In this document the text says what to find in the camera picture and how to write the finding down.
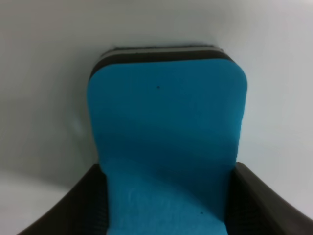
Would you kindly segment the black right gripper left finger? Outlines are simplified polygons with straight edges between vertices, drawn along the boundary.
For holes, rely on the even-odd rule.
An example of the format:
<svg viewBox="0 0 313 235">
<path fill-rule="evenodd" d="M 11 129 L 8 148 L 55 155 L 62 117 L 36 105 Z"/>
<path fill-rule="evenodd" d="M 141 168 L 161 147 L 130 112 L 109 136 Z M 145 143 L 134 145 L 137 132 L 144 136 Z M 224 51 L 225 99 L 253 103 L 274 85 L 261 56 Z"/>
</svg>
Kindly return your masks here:
<svg viewBox="0 0 313 235">
<path fill-rule="evenodd" d="M 109 227 L 107 178 L 94 164 L 83 178 L 21 235 L 105 235 Z"/>
</svg>

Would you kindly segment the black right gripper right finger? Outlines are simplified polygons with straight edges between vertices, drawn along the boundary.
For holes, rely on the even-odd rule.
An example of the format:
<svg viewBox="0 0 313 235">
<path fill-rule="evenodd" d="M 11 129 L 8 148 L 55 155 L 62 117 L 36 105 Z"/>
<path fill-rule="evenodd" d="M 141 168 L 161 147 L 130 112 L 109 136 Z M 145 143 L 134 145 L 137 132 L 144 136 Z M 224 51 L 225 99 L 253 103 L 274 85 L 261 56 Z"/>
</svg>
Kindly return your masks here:
<svg viewBox="0 0 313 235">
<path fill-rule="evenodd" d="M 247 166 L 232 170 L 224 223 L 229 235 L 311 235 L 313 221 Z"/>
</svg>

